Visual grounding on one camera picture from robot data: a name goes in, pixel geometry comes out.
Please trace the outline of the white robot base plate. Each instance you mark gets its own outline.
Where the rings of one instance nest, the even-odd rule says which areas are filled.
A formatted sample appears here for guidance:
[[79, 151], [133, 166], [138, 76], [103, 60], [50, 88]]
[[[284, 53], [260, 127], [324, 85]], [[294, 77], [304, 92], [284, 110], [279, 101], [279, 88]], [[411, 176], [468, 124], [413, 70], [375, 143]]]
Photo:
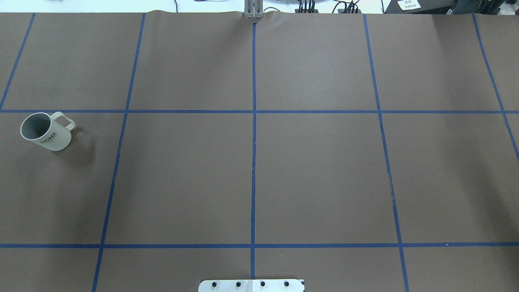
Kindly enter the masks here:
[[204, 280], [199, 292], [304, 292], [299, 279], [215, 279]]

